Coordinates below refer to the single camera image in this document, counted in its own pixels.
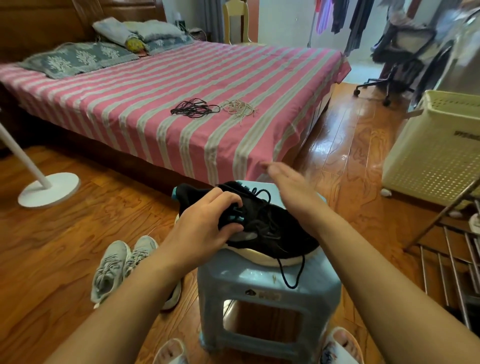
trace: wooden floor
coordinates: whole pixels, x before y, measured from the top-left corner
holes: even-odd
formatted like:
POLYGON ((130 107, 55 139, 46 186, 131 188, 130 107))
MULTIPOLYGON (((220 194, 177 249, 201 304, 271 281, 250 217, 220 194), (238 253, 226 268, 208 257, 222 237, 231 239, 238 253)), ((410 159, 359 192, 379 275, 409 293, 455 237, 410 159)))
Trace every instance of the wooden floor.
MULTIPOLYGON (((403 107, 384 108, 371 89, 352 97, 353 86, 336 87, 330 107, 300 152, 295 167, 329 205, 348 220, 408 278, 421 285, 418 260, 402 247, 434 216, 430 208, 403 197, 379 195, 382 165, 391 148, 403 107)), ((13 157, 0 160, 0 362, 41 363, 92 312, 91 281, 106 247, 120 239, 133 246, 141 235, 159 243, 173 226, 177 205, 140 183, 96 163, 51 148, 35 146, 28 154, 44 173, 71 171, 82 186, 69 200, 45 210, 18 207, 19 192, 32 177, 13 157)), ((430 239, 437 244, 437 233, 430 239)), ((436 267, 432 296, 443 303, 436 267)), ((256 315, 260 310, 252 309, 256 315)), ((272 338, 293 330, 282 315, 257 321, 272 338)), ((359 313, 343 291, 332 325, 358 339, 365 363, 382 359, 359 313)), ((151 363, 168 338, 185 341, 191 364, 258 363, 278 360, 234 350, 209 356, 199 346, 200 318, 196 272, 183 281, 179 305, 159 315, 138 357, 151 363)))

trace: laundry basket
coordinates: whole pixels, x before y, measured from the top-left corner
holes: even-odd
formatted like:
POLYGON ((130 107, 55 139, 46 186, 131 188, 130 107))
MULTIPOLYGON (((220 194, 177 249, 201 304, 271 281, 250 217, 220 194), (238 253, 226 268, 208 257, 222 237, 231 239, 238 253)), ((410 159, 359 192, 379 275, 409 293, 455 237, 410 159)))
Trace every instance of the laundry basket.
POLYGON ((480 174, 480 97, 426 91, 419 107, 385 159, 382 184, 447 206, 480 174))

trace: black shoelace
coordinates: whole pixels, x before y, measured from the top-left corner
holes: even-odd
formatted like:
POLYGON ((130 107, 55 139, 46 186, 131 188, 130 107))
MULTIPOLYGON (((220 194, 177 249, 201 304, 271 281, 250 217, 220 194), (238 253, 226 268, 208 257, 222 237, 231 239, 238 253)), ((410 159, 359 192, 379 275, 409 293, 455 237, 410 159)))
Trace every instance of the black shoelace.
POLYGON ((174 109, 170 110, 172 115, 185 115, 192 119, 198 119, 204 115, 215 112, 220 112, 220 106, 207 105, 205 101, 199 98, 182 101, 174 109))
MULTIPOLYGON (((265 201, 265 204, 259 209, 259 212, 260 212, 260 210, 263 209, 264 207, 267 207, 268 204, 270 203, 270 201, 272 200, 272 195, 270 195, 270 192, 268 192, 267 190, 257 190, 256 187, 254 187, 254 188, 252 189, 252 193, 253 193, 256 197, 258 197, 258 195, 259 195, 260 193, 262 193, 262 192, 266 192, 266 193, 267 193, 267 195, 268 195, 268 201, 263 200, 263 201, 265 201)), ((269 220, 269 227, 270 227, 270 229, 272 229, 272 230, 278 230, 278 225, 273 221, 272 216, 270 215, 270 211, 269 211, 269 210, 267 211, 267 216, 268 216, 268 220, 269 220)), ((271 239, 271 238, 272 238, 271 236, 264 236, 264 237, 267 238, 267 239, 271 239)), ((282 262, 280 261, 279 258, 277 258, 276 260, 277 260, 277 262, 278 262, 278 265, 280 266, 280 272, 282 273, 282 278, 283 278, 283 281, 285 282, 286 286, 287 286, 288 288, 292 289, 292 290, 294 290, 295 288, 297 288, 298 285, 299 285, 299 281, 300 281, 300 275, 302 274, 303 269, 305 268, 305 255, 302 255, 302 256, 301 256, 301 267, 300 267, 300 271, 299 271, 299 273, 298 273, 298 275, 297 275, 297 279, 296 279, 295 284, 294 284, 293 286, 290 286, 290 285, 288 284, 288 282, 287 282, 287 278, 285 278, 285 273, 283 272, 282 262)))

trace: striped bedspread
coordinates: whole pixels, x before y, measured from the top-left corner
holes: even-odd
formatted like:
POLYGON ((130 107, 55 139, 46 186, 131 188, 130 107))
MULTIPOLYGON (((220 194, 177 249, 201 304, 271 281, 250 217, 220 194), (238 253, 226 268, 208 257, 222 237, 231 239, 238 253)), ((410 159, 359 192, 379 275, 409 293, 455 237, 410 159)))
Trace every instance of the striped bedspread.
POLYGON ((330 89, 350 71, 339 51, 195 42, 106 69, 52 80, 14 64, 0 82, 30 114, 210 184, 256 180, 281 160, 330 89), (198 97, 241 99, 257 112, 171 115, 198 97))

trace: person's left hand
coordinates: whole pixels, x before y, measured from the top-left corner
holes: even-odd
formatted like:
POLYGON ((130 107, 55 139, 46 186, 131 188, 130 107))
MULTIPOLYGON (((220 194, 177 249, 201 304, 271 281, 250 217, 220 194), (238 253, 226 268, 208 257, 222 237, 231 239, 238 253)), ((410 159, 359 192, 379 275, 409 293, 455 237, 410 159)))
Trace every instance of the person's left hand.
POLYGON ((240 196, 218 187, 211 190, 183 212, 156 255, 168 260, 180 277, 206 263, 230 236, 243 230, 235 223, 218 230, 220 215, 233 203, 241 207, 240 196))

